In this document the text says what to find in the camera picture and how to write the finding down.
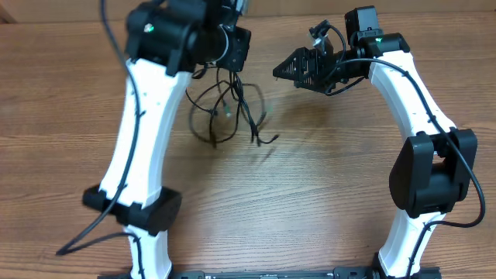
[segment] white curved arm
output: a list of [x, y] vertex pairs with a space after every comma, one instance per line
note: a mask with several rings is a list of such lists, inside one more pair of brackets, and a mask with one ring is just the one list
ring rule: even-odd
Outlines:
[[[449, 120], [434, 102], [429, 91], [419, 77], [413, 56], [410, 53], [405, 53], [401, 50], [385, 53], [377, 59], [384, 60], [401, 67], [408, 71], [415, 79], [418, 86], [436, 116], [438, 123], [449, 132], [455, 124]], [[404, 77], [400, 72], [378, 63], [370, 64], [369, 72], [370, 82], [375, 85], [391, 110], [394, 120], [398, 124], [401, 132], [401, 137], [405, 141], [410, 136], [416, 136], [418, 132], [425, 132], [428, 135], [439, 134], [439, 131], [429, 121], [429, 116], [422, 105], [417, 91], [412, 83]], [[415, 244], [420, 236], [423, 226], [430, 221], [442, 220], [446, 214], [433, 212], [420, 215], [417, 219], [412, 219], [406, 211], [397, 209], [394, 217], [393, 225], [389, 236], [384, 246], [379, 250], [379, 262], [386, 276], [405, 277], [410, 257], [414, 250]], [[415, 256], [414, 265], [411, 274], [415, 274], [420, 270], [420, 259], [427, 247], [427, 242], [434, 230], [435, 226], [425, 234], [421, 246]]]
[[[436, 116], [438, 123], [445, 132], [449, 132], [450, 127], [456, 128], [455, 124], [444, 115], [432, 99], [422, 79], [420, 79], [419, 73], [415, 69], [411, 53], [405, 53], [402, 50], [392, 51], [384, 53], [382, 57], [378, 57], [377, 59], [393, 63], [403, 70], [408, 71], [422, 90], [432, 113]], [[403, 77], [400, 72], [383, 64], [371, 63], [369, 79], [384, 96], [394, 116], [394, 120], [398, 124], [403, 141], [409, 136], [416, 136], [421, 131], [428, 135], [439, 133], [430, 122], [429, 116], [412, 83], [406, 77]]]
[[[139, 122], [138, 141], [126, 179], [127, 187], [122, 191], [118, 203], [126, 206], [138, 203], [145, 208], [158, 199], [162, 190], [165, 150], [177, 107], [191, 81], [191, 73], [179, 72], [175, 77], [170, 77], [165, 74], [166, 67], [144, 59], [139, 59], [135, 64], [128, 61], [128, 66], [136, 80], [141, 113], [144, 115]], [[112, 199], [117, 191], [133, 139], [136, 103], [130, 79], [126, 86], [126, 103], [114, 156], [100, 184], [100, 190], [107, 192], [107, 199]], [[127, 226], [124, 230], [140, 238], [146, 278], [166, 279], [172, 268], [167, 253], [167, 232], [151, 236], [134, 226]], [[131, 278], [139, 279], [138, 250], [132, 238], [129, 238], [129, 242], [133, 256]]]

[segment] black cable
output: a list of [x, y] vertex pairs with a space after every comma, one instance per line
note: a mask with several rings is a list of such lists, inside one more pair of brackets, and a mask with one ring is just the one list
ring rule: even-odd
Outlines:
[[[338, 63], [336, 63], [334, 65], [334, 68], [332, 69], [332, 71], [330, 73], [328, 73], [327, 76], [325, 76], [325, 78], [323, 79], [324, 81], [326, 81], [330, 77], [332, 77], [332, 75], [338, 69], [339, 63], [343, 62], [344, 61], [344, 58], [346, 56], [346, 41], [344, 40], [343, 34], [336, 27], [334, 27], [333, 25], [329, 24], [329, 27], [338, 35], [339, 39], [341, 40], [341, 43], [343, 44], [343, 52], [341, 53], [341, 57], [338, 60]], [[336, 83], [332, 83], [330, 86], [328, 86], [327, 87], [327, 90], [325, 90], [325, 94], [328, 94], [334, 85], [336, 85]]]
[[343, 87], [343, 88], [339, 89], [338, 91], [329, 92], [329, 93], [324, 93], [324, 95], [326, 95], [326, 96], [329, 96], [329, 97], [330, 97], [330, 96], [334, 96], [334, 95], [337, 95], [337, 94], [341, 94], [341, 93], [343, 93], [343, 92], [347, 91], [348, 89], [352, 88], [353, 86], [355, 86], [355, 85], [359, 84], [359, 83], [360, 83], [362, 80], [364, 80], [364, 79], [365, 79], [365, 77], [360, 77], [360, 78], [358, 78], [356, 81], [354, 81], [354, 82], [352, 82], [352, 83], [348, 84], [347, 86], [345, 86], [345, 87]]
[[[103, 236], [103, 237], [101, 237], [99, 239], [96, 239], [96, 240], [93, 240], [93, 241], [91, 241], [89, 243], [86, 243], [86, 244], [77, 246], [75, 248], [71, 248], [74, 244], [80, 242], [98, 224], [100, 224], [100, 222], [102, 222], [102, 220], [110, 213], [110, 211], [113, 209], [114, 205], [119, 200], [119, 197], [122, 194], [122, 191], [127, 186], [126, 179], [127, 179], [127, 175], [129, 174], [129, 169], [131, 168], [131, 163], [133, 162], [134, 153], [136, 151], [136, 143], [138, 141], [138, 133], [139, 133], [139, 130], [140, 130], [141, 109], [140, 109], [140, 100], [139, 100], [140, 97], [139, 97], [138, 87], [136, 85], [136, 80], [134, 79], [133, 74], [131, 73], [131, 71], [127, 67], [126, 59], [124, 57], [124, 54], [120, 50], [119, 44], [117, 43], [117, 40], [115, 39], [115, 36], [114, 36], [112, 30], [110, 29], [110, 26], [108, 25], [109, 23], [107, 21], [107, 16], [106, 16], [106, 1], [105, 0], [100, 0], [100, 16], [101, 16], [101, 19], [102, 19], [102, 24], [105, 27], [105, 32], [107, 34], [107, 37], [108, 37], [108, 39], [109, 39], [109, 41], [110, 41], [110, 43], [112, 45], [112, 48], [114, 49], [114, 51], [115, 51], [115, 53], [116, 53], [116, 55], [118, 57], [119, 63], [126, 70], [126, 73], [128, 74], [129, 79], [131, 81], [131, 85], [133, 86], [133, 92], [131, 94], [134, 95], [134, 97], [135, 97], [135, 103], [136, 103], [136, 108], [135, 108], [135, 117], [136, 117], [136, 119], [135, 119], [135, 124], [134, 124], [133, 140], [131, 142], [131, 147], [129, 148], [129, 155], [128, 155], [128, 158], [127, 158], [127, 161], [126, 161], [126, 165], [124, 166], [124, 171], [122, 172], [121, 180], [119, 182], [119, 185], [117, 186], [117, 191], [115, 192], [115, 195], [112, 198], [112, 200], [110, 201], [110, 203], [108, 204], [107, 208], [86, 229], [84, 229], [81, 233], [79, 233], [76, 237], [74, 237], [71, 241], [69, 241], [69, 243], [67, 243], [62, 248], [60, 248], [56, 252], [56, 255], [57, 256], [64, 256], [64, 255], [67, 255], [69, 253], [73, 253], [73, 252], [82, 250], [84, 248], [87, 248], [87, 247], [95, 244], [95, 243], [104, 241], [102, 239], [109, 239], [109, 238], [112, 238], [112, 237], [116, 237], [115, 234], [112, 234], [112, 235], [109, 235], [109, 236]], [[132, 234], [132, 233], [128, 233], [126, 235], [127, 236], [131, 236], [131, 237], [133, 237], [135, 239], [135, 242], [137, 243], [137, 246], [138, 246], [139, 258], [141, 258], [141, 256], [140, 256], [140, 254], [141, 254], [140, 253], [141, 246], [140, 246], [140, 242], [139, 242], [139, 237], [136, 236], [136, 235], [134, 235], [134, 234]], [[140, 268], [140, 271], [139, 272], [142, 275], [142, 279], [145, 279], [144, 271], [143, 271], [143, 263], [142, 263], [141, 260], [139, 260], [139, 268]]]
[[[211, 86], [211, 87], [207, 88], [205, 91], [203, 91], [197, 97], [197, 99], [195, 101], [193, 101], [190, 98], [190, 96], [188, 95], [188, 99], [193, 104], [193, 106], [191, 107], [190, 113], [189, 113], [189, 118], [188, 118], [189, 127], [190, 127], [190, 130], [193, 133], [193, 135], [195, 135], [202, 142], [211, 143], [212, 146], [214, 148], [216, 148], [217, 144], [224, 143], [224, 142], [232, 139], [236, 135], [237, 129], [239, 126], [239, 114], [242, 114], [244, 119], [250, 125], [251, 138], [252, 138], [251, 141], [252, 142], [254, 141], [255, 138], [257, 138], [257, 145], [260, 146], [261, 144], [269, 144], [269, 143], [272, 143], [273, 141], [275, 141], [279, 137], [279, 135], [274, 136], [269, 141], [265, 141], [265, 140], [262, 140], [260, 138], [260, 127], [262, 125], [262, 122], [265, 120], [265, 118], [267, 116], [267, 112], [265, 111], [265, 100], [264, 100], [264, 96], [262, 94], [262, 91], [260, 90], [260, 87], [256, 84], [243, 84], [241, 81], [241, 78], [238, 76], [238, 74], [236, 74], [232, 71], [229, 72], [229, 82], [228, 81], [220, 81], [219, 72], [220, 72], [220, 68], [217, 69], [216, 76], [215, 76], [215, 80], [217, 82], [213, 86]], [[220, 88], [221, 84], [227, 84], [228, 88], [225, 91], [222, 91], [222, 89]], [[262, 112], [261, 112], [260, 118], [258, 119], [257, 122], [254, 121], [254, 119], [250, 113], [250, 107], [248, 106], [248, 104], [244, 98], [244, 87], [245, 86], [250, 86], [250, 87], [255, 88], [259, 97], [260, 97]], [[217, 90], [219, 92], [219, 98], [215, 102], [213, 109], [203, 109], [202, 107], [200, 107], [198, 105], [198, 102], [207, 93], [209, 93], [213, 88], [217, 88]], [[231, 133], [231, 135], [227, 136], [224, 139], [218, 140], [216, 134], [213, 131], [213, 122], [214, 122], [215, 116], [218, 115], [217, 108], [219, 107], [220, 102], [222, 102], [222, 105], [224, 106], [225, 110], [226, 110], [226, 108], [229, 107], [226, 104], [226, 101], [224, 99], [225, 96], [227, 95], [227, 93], [229, 93], [229, 92], [231, 92], [232, 98], [236, 102], [238, 102], [237, 110], [236, 110], [236, 125], [235, 125], [234, 131]], [[199, 135], [195, 131], [195, 128], [193, 125], [193, 115], [194, 115], [195, 109], [201, 109], [202, 111], [210, 114], [210, 119], [208, 121], [208, 139]]]
[[378, 60], [378, 59], [373, 59], [373, 58], [357, 58], [357, 59], [351, 59], [347, 61], [343, 61], [341, 63], [338, 63], [338, 65], [344, 65], [344, 64], [350, 64], [350, 63], [356, 63], [356, 62], [361, 62], [361, 63], [377, 63], [377, 64], [383, 64], [386, 65], [392, 69], [395, 69], [396, 71], [400, 72], [403, 74], [413, 85], [414, 89], [417, 91], [418, 97], [420, 98], [420, 101], [422, 102], [422, 105], [424, 106], [425, 111], [427, 112], [427, 115], [429, 116], [429, 119], [431, 120], [432, 124], [435, 126], [435, 128], [443, 135], [443, 137], [446, 139], [448, 144], [450, 145], [451, 149], [453, 152], [456, 154], [458, 157], [458, 160], [462, 163], [463, 167], [467, 171], [467, 173], [470, 175], [470, 179], [474, 183], [474, 187], [477, 191], [477, 195], [479, 197], [479, 203], [480, 203], [480, 211], [479, 211], [479, 216], [472, 222], [462, 224], [462, 223], [457, 223], [457, 222], [448, 222], [448, 221], [432, 221], [428, 222], [425, 224], [424, 228], [422, 229], [419, 238], [417, 239], [417, 243], [415, 244], [415, 248], [412, 252], [412, 256], [410, 257], [410, 263], [408, 264], [408, 269], [407, 269], [407, 274], [406, 274], [406, 279], [409, 279], [410, 273], [412, 272], [412, 267], [414, 264], [415, 257], [417, 255], [417, 252], [419, 251], [420, 245], [422, 244], [422, 240], [425, 236], [425, 233], [431, 226], [436, 226], [436, 225], [445, 225], [445, 226], [452, 226], [452, 227], [457, 227], [457, 228], [472, 228], [477, 225], [479, 225], [482, 220], [484, 219], [484, 216], [486, 214], [486, 201], [484, 199], [484, 193], [482, 192], [481, 185], [479, 184], [479, 181], [477, 180], [474, 172], [468, 165], [468, 163], [465, 161], [465, 158], [463, 157], [462, 153], [456, 147], [456, 144], [451, 140], [450, 136], [444, 131], [444, 129], [441, 127], [441, 125], [437, 122], [436, 116], [432, 114], [432, 111], [429, 107], [429, 104], [427, 103], [427, 100], [425, 100], [425, 97], [422, 93], [422, 90], [420, 89], [419, 85], [415, 81], [415, 79], [405, 70], [401, 69], [399, 66], [396, 66], [392, 63], [389, 63], [387, 61], [383, 60]]
[[118, 232], [117, 233], [116, 232], [116, 233], [109, 234], [107, 236], [98, 237], [97, 239], [93, 239], [92, 241], [89, 241], [85, 244], [81, 244], [78, 247], [75, 247], [73, 249], [69, 249], [67, 251], [67, 254], [75, 253], [77, 251], [83, 250], [83, 249], [88, 248], [90, 246], [93, 246], [95, 244], [102, 243], [102, 242], [105, 242], [107, 240], [114, 239], [117, 237], [132, 237], [134, 239], [133, 242], [136, 243], [136, 248], [138, 249], [139, 274], [141, 275], [142, 279], [145, 279], [145, 269], [143, 268], [143, 251], [141, 250], [141, 242], [140, 242], [140, 238], [134, 233], [130, 233], [130, 232]]
[[358, 32], [359, 31], [355, 31], [353, 32], [353, 34], [351, 34], [350, 36], [350, 48], [353, 49], [353, 47], [355, 46], [355, 43], [354, 43], [354, 40], [355, 40], [355, 37], [358, 36]]
[[209, 67], [208, 64], [204, 64], [203, 68], [200, 70], [197, 70], [196, 72], [193, 73], [193, 76], [191, 77], [192, 79], [201, 79], [205, 74], [207, 74], [208, 69], [212, 69], [213, 67]]

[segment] black plastic part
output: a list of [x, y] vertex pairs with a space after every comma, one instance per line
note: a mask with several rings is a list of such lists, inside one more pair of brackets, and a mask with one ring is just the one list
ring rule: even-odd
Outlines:
[[377, 11], [373, 6], [356, 8], [345, 14], [344, 19], [346, 24], [346, 36], [348, 37], [348, 44], [350, 46], [356, 45], [361, 38], [384, 34], [379, 27]]
[[[110, 204], [105, 191], [98, 191], [99, 185], [87, 189], [83, 195], [83, 204], [103, 212]], [[151, 236], [168, 230], [181, 207], [182, 197], [179, 192], [162, 188], [160, 197], [150, 206], [141, 208], [141, 204], [133, 203], [131, 206], [115, 204], [110, 214], [114, 215], [117, 222], [123, 226], [132, 225], [146, 230]]]
[[248, 50], [250, 49], [251, 32], [247, 29], [236, 27], [227, 33], [229, 49], [226, 55], [217, 62], [217, 67], [228, 71], [240, 72], [243, 70]]
[[144, 2], [127, 18], [126, 52], [132, 60], [143, 58], [166, 66], [170, 76], [193, 72], [196, 64], [218, 60], [226, 52], [220, 67], [239, 72], [251, 33], [219, 26], [223, 20], [236, 23], [237, 17], [236, 11], [222, 8], [221, 0], [173, 0], [166, 8]]
[[[379, 253], [375, 253], [374, 260], [372, 262], [372, 267], [376, 272], [376, 276], [380, 279], [402, 279], [405, 277], [392, 277], [386, 276], [384, 270], [382, 269], [381, 262], [379, 261]], [[411, 279], [442, 279], [441, 270], [439, 267], [421, 267], [420, 271], [413, 274]]]
[[410, 52], [410, 46], [400, 33], [363, 37], [358, 42], [358, 46], [365, 52], [363, 56], [369, 58], [381, 57], [390, 51]]
[[[348, 40], [353, 37], [351, 50], [346, 51], [344, 60], [356, 58], [375, 58], [390, 51], [410, 51], [410, 46], [399, 33], [384, 35], [379, 29], [377, 13], [373, 6], [354, 9], [345, 16], [346, 32]], [[323, 38], [329, 31], [329, 22], [324, 20], [316, 27], [310, 29], [311, 36]], [[297, 49], [283, 63], [274, 68], [273, 75], [276, 78], [294, 81], [296, 88], [329, 93], [337, 83], [346, 84], [349, 79], [368, 77], [370, 63], [344, 64], [336, 67], [342, 57], [342, 51], [333, 55], [333, 47], [330, 41], [325, 42], [325, 47], [309, 50], [305, 47]]]
[[[470, 168], [474, 166], [477, 137], [471, 129], [452, 130], [449, 137], [456, 144]], [[436, 151], [444, 158], [433, 164]], [[389, 175], [389, 189], [394, 203], [411, 218], [423, 213], [447, 213], [467, 196], [470, 176], [441, 135], [419, 133], [405, 141]]]
[[[438, 267], [422, 268], [412, 276], [413, 279], [441, 279]], [[375, 267], [336, 267], [334, 270], [317, 271], [260, 271], [260, 272], [227, 272], [203, 273], [188, 271], [174, 273], [172, 279], [394, 279], [385, 277]]]
[[101, 275], [97, 279], [132, 279], [131, 274], [120, 274], [120, 275]]

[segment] wooden table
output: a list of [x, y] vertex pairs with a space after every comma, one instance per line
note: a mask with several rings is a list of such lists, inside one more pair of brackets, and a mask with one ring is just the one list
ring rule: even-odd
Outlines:
[[[380, 93], [364, 82], [328, 98], [272, 77], [295, 48], [310, 47], [308, 27], [323, 18], [239, 24], [253, 31], [241, 77], [264, 91], [270, 113], [262, 137], [281, 134], [274, 144], [250, 144], [242, 123], [235, 139], [213, 150], [191, 135], [191, 105], [181, 103], [164, 166], [164, 184], [184, 196], [169, 237], [176, 269], [368, 265], [384, 244], [395, 212], [388, 175], [402, 142]], [[328, 19], [344, 30], [341, 15]], [[442, 110], [479, 139], [475, 171], [487, 217], [474, 229], [436, 229], [422, 264], [440, 266], [446, 278], [495, 277], [496, 13], [380, 15], [380, 21], [386, 33], [405, 36]], [[113, 26], [124, 42], [123, 22]], [[195, 82], [191, 94], [213, 78], [214, 71]], [[124, 79], [97, 22], [0, 26], [1, 278], [95, 278], [129, 267], [124, 239], [54, 256], [97, 215], [81, 205], [81, 195], [109, 165]], [[247, 95], [260, 111], [256, 94]], [[195, 116], [201, 131], [207, 118]], [[478, 208], [470, 187], [446, 219], [469, 222]], [[109, 217], [91, 237], [119, 230]]]

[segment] black mounting bracket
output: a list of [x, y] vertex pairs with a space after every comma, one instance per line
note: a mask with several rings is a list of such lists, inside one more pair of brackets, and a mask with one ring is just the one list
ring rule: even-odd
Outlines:
[[[103, 212], [110, 204], [105, 191], [98, 190], [99, 185], [87, 189], [83, 194], [83, 204]], [[168, 230], [179, 213], [182, 196], [179, 192], [162, 187], [159, 198], [150, 206], [141, 208], [141, 204], [131, 206], [116, 203], [110, 211], [117, 222], [123, 226], [135, 226], [146, 230], [151, 236]]]

